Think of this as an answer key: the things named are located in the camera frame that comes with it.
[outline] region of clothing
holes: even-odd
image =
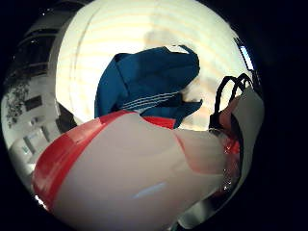
[[[98,83],[94,115],[135,111],[141,116],[174,118],[176,128],[202,105],[202,100],[184,102],[180,92],[199,68],[197,55],[185,45],[117,54]]]

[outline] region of red plastic edge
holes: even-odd
[[[157,116],[145,116],[143,118],[144,120],[161,126],[161,127],[166,127],[168,129],[173,129],[174,124],[175,124],[175,119],[173,118],[165,118],[165,117],[157,117]]]
[[[54,140],[40,155],[33,174],[36,195],[50,211],[66,175],[93,138],[116,118],[133,112],[118,111],[77,126]]]

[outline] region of black strap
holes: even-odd
[[[215,101],[215,110],[214,110],[214,114],[218,114],[219,113],[219,107],[220,107],[220,99],[221,99],[221,94],[223,91],[223,88],[225,87],[225,85],[232,80],[235,83],[234,88],[240,88],[242,91],[245,89],[244,84],[241,81],[238,81],[239,79],[233,76],[225,76],[221,82],[221,84],[218,87],[218,91],[216,94],[216,101]]]
[[[251,86],[252,86],[252,81],[251,79],[245,74],[241,74],[238,78],[237,78],[237,84],[234,85],[233,89],[232,89],[232,94],[231,97],[229,99],[229,103],[234,99],[235,94],[237,92],[237,89],[239,87],[238,83],[242,83],[242,80],[244,80],[244,87],[246,86],[246,83],[248,82]]]

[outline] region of white plastic surface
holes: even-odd
[[[77,230],[166,230],[220,187],[224,163],[212,134],[123,115],[76,161],[51,212]]]

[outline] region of window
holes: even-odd
[[[27,112],[41,105],[42,102],[40,95],[25,101],[25,107]]]
[[[244,62],[246,64],[247,69],[250,70],[250,71],[254,70],[252,61],[251,61],[251,59],[248,55],[248,52],[247,52],[244,44],[241,42],[241,40],[239,38],[234,38],[234,41],[237,43],[239,49],[241,50],[241,54],[244,58]]]

